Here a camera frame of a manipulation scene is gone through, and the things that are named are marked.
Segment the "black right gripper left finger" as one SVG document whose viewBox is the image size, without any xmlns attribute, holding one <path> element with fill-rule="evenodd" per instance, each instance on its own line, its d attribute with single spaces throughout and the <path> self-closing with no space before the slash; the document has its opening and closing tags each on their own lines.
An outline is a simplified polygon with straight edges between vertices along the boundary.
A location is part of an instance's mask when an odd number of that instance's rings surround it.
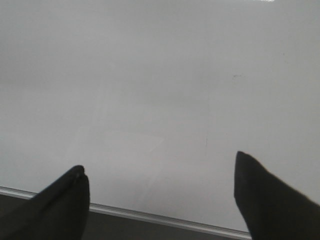
<svg viewBox="0 0 320 240">
<path fill-rule="evenodd" d="M 82 165 L 70 168 L 40 193 L 0 218 L 2 240 L 80 240 L 90 205 Z"/>
</svg>

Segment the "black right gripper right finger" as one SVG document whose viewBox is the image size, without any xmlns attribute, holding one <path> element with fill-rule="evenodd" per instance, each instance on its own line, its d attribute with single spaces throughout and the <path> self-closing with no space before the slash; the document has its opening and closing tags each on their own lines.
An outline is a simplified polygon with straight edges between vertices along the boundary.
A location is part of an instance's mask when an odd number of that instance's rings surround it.
<svg viewBox="0 0 320 240">
<path fill-rule="evenodd" d="M 234 199 L 253 240 L 318 240 L 320 206 L 238 151 Z"/>
</svg>

